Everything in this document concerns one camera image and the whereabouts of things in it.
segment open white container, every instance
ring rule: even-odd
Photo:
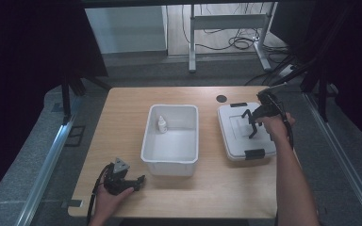
[[[158,119],[167,122],[160,133]],[[199,154],[199,113],[195,105],[152,105],[140,158],[154,175],[191,176]]]

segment human arm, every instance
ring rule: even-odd
[[[96,192],[95,213],[89,226],[102,226],[118,210],[121,202],[130,196],[134,191],[129,187],[117,196],[111,195],[103,184],[98,186]]]
[[[288,115],[288,121],[295,120]],[[264,117],[263,122],[277,150],[276,195],[279,226],[320,225],[313,194],[290,147],[288,131],[281,117]]]

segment wooden table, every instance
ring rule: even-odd
[[[274,218],[275,157],[232,162],[225,152],[218,107],[257,102],[264,87],[115,88],[108,96],[69,207],[87,215],[91,191],[102,168],[120,157],[131,168],[125,179],[146,175],[116,213],[119,218]],[[218,95],[228,100],[219,103]],[[153,176],[140,159],[149,108],[155,104],[196,105],[199,110],[199,160],[191,177]]]

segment white wall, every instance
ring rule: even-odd
[[[164,7],[85,10],[102,54],[167,49]]]

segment white bottle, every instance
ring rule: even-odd
[[[158,118],[158,130],[160,131],[160,133],[164,134],[167,132],[167,122],[164,121],[163,117],[160,116]]]

